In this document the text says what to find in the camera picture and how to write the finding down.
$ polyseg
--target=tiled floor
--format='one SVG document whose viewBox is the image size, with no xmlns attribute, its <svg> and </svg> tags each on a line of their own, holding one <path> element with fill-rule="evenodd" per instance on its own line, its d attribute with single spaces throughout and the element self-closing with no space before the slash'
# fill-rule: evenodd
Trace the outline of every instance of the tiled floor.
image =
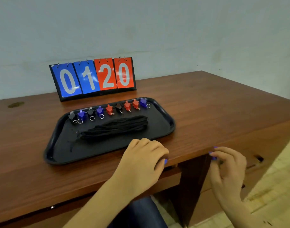
<svg viewBox="0 0 290 228">
<path fill-rule="evenodd" d="M 154 200 L 169 228 L 181 228 L 170 203 Z M 244 200 L 252 214 L 276 227 L 290 227 L 290 143 Z M 232 228 L 224 212 L 192 228 Z"/>
</svg>

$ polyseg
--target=hand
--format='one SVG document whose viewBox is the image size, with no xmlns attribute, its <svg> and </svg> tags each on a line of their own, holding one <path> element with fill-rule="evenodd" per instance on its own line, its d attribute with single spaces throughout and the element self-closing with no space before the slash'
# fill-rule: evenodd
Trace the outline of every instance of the hand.
<svg viewBox="0 0 290 228">
<path fill-rule="evenodd" d="M 212 190 L 220 205 L 224 207 L 235 207 L 241 203 L 241 187 L 243 184 L 246 158 L 239 152 L 227 148 L 215 148 L 215 152 L 210 153 L 217 160 L 212 160 L 210 165 L 210 180 Z M 226 167 L 224 175 L 220 175 L 219 162 L 222 160 Z"/>
<path fill-rule="evenodd" d="M 159 179 L 169 153 L 158 141 L 134 139 L 130 142 L 112 178 L 134 199 Z"/>
</svg>

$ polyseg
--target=black tray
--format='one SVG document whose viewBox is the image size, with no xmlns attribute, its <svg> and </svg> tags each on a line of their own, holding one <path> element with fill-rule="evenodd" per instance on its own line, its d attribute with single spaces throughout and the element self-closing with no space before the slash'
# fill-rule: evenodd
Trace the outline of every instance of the black tray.
<svg viewBox="0 0 290 228">
<path fill-rule="evenodd" d="M 49 164 L 62 165 L 84 158 L 97 156 L 108 153 L 117 149 L 127 147 L 132 139 L 148 138 L 154 140 L 159 137 L 166 136 L 175 130 L 175 122 L 173 118 L 152 98 L 144 98 L 150 104 L 150 108 L 139 106 L 141 110 L 135 109 L 131 105 L 131 113 L 126 111 L 123 106 L 123 113 L 120 114 L 113 109 L 114 115 L 110 116 L 104 109 L 104 119 L 100 119 L 97 115 L 94 121 L 85 120 L 82 124 L 72 124 L 68 118 L 70 113 L 64 114 L 57 122 L 53 134 L 48 142 L 44 152 L 44 159 Z M 125 101 L 109 103 L 110 106 L 115 106 L 117 103 L 124 104 Z M 117 118 L 126 118 L 137 115 L 148 117 L 148 127 L 146 130 L 123 135 L 116 135 L 108 139 L 96 142 L 79 141 L 76 142 L 71 149 L 71 144 L 77 139 L 77 131 L 86 131 L 96 125 L 101 125 L 107 121 Z"/>
</svg>

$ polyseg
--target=jeans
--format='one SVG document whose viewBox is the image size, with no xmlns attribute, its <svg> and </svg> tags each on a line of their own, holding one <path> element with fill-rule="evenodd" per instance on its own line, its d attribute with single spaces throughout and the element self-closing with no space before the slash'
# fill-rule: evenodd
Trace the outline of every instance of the jeans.
<svg viewBox="0 0 290 228">
<path fill-rule="evenodd" d="M 107 228 L 167 228 L 150 197 L 131 202 Z"/>
</svg>

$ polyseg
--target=bundle of black lanyards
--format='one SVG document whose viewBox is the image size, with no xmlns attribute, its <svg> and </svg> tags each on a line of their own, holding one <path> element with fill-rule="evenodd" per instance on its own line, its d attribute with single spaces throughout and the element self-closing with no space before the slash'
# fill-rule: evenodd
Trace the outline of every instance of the bundle of black lanyards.
<svg viewBox="0 0 290 228">
<path fill-rule="evenodd" d="M 148 126 L 146 116 L 135 116 L 132 118 L 120 118 L 95 126 L 87 131 L 77 132 L 78 139 L 85 141 L 97 141 L 110 138 L 112 135 L 125 134 L 141 131 Z"/>
</svg>

